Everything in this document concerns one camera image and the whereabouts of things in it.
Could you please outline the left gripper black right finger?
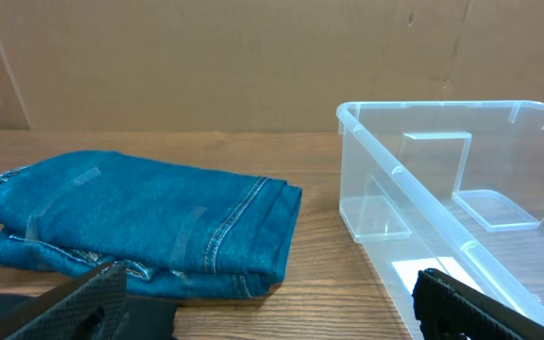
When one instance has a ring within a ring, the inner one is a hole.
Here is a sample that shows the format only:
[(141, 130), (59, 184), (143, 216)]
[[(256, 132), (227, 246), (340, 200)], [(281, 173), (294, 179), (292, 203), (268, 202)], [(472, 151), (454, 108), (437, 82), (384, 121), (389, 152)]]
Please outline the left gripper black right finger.
[(435, 268), (417, 273), (412, 297), (425, 340), (544, 340), (544, 326)]

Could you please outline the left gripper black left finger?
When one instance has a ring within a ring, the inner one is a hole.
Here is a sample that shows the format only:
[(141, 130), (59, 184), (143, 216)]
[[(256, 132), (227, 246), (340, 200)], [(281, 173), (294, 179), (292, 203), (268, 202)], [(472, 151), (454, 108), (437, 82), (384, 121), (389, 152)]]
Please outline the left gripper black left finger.
[(110, 340), (126, 301), (126, 266), (103, 263), (1, 316), (0, 339)]

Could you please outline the blue denim jeans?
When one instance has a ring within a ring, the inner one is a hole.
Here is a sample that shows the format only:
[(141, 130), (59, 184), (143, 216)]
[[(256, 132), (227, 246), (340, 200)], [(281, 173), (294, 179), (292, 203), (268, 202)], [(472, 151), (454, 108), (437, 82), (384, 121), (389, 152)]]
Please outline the blue denim jeans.
[(282, 179), (71, 152), (0, 175), (0, 265), (77, 277), (121, 262), (134, 295), (264, 296), (301, 197)]

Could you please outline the black cloth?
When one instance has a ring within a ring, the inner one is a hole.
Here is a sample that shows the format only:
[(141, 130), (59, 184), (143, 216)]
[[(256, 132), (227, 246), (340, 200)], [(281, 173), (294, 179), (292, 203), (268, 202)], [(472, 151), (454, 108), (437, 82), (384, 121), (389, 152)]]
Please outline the black cloth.
[[(0, 318), (34, 297), (0, 294)], [(127, 298), (126, 315), (116, 339), (156, 340), (174, 339), (174, 317), (177, 305), (162, 299)]]

